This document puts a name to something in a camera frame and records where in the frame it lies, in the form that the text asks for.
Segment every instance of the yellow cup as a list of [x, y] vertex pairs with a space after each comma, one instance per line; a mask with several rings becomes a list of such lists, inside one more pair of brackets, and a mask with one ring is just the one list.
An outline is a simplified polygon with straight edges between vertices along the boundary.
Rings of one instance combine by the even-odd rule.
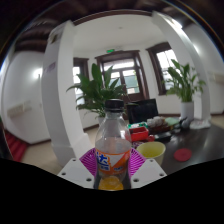
[[137, 147], [137, 151], [139, 151], [145, 158], [155, 159], [160, 166], [163, 162], [165, 150], [166, 146], [161, 142], [147, 142]]

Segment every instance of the pink object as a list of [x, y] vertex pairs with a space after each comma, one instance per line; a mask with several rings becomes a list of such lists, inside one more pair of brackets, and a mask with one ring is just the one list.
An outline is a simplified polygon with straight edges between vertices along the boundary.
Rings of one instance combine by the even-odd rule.
[[130, 179], [136, 173], [136, 171], [142, 166], [145, 160], [146, 158], [143, 155], [141, 155], [137, 150], [132, 148], [131, 156], [128, 162], [128, 174]]
[[97, 161], [95, 157], [95, 148], [90, 149], [80, 159], [82, 164], [89, 170], [89, 172], [96, 177], [97, 174]]
[[[95, 157], [95, 148], [90, 149], [79, 159], [83, 165], [89, 170], [89, 172], [96, 177], [97, 174], [97, 161]], [[141, 155], [137, 150], [131, 149], [131, 155], [128, 162], [128, 174], [129, 178], [135, 174], [135, 172], [142, 166], [146, 158]]]

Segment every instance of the window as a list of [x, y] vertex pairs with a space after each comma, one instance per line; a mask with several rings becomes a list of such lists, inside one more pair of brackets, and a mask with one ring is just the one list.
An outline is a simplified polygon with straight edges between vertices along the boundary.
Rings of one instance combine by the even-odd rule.
[[[73, 59], [73, 81], [74, 81], [74, 83], [80, 83], [79, 77], [77, 76], [78, 74], [85, 75], [87, 78], [89, 78], [87, 61], [88, 61], [87, 58], [74, 58]], [[76, 99], [78, 99], [80, 96], [83, 95], [82, 90], [75, 88], [75, 95], [76, 95]], [[84, 99], [80, 99], [77, 101], [77, 105], [84, 104], [84, 103], [85, 103]]]
[[171, 59], [177, 61], [174, 51], [169, 43], [158, 44], [154, 47], [146, 49], [149, 52], [153, 68], [156, 75], [159, 95], [166, 94], [166, 91], [172, 87], [172, 83], [162, 83], [163, 80], [170, 79], [168, 67], [174, 67]]
[[97, 64], [104, 74], [113, 66], [111, 82], [117, 78], [118, 85], [124, 84], [131, 101], [148, 99], [148, 87], [139, 51], [118, 51], [96, 57]]
[[111, 81], [110, 84], [117, 78], [119, 78], [119, 81], [117, 83], [118, 85], [126, 84], [126, 89], [128, 94], [134, 94], [139, 93], [139, 84], [136, 76], [136, 71], [134, 68], [134, 59], [124, 59], [124, 60], [117, 60], [112, 62], [104, 63], [104, 71], [107, 71], [109, 67], [113, 65], [113, 70], [119, 70], [116, 72], [113, 72], [111, 74]]

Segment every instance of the juice bottle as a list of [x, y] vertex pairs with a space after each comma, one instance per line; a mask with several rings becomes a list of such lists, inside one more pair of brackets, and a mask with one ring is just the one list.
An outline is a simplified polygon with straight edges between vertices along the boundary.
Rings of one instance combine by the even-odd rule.
[[106, 117], [95, 142], [98, 175], [101, 178], [98, 189], [122, 189], [131, 152], [131, 136], [122, 117], [123, 110], [122, 100], [105, 102]]

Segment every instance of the bottle cap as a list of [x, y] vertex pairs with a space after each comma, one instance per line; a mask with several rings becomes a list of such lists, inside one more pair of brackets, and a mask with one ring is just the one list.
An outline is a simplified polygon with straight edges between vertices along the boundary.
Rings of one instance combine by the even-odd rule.
[[111, 99], [105, 102], [105, 111], [118, 113], [124, 111], [124, 101], [118, 99]]

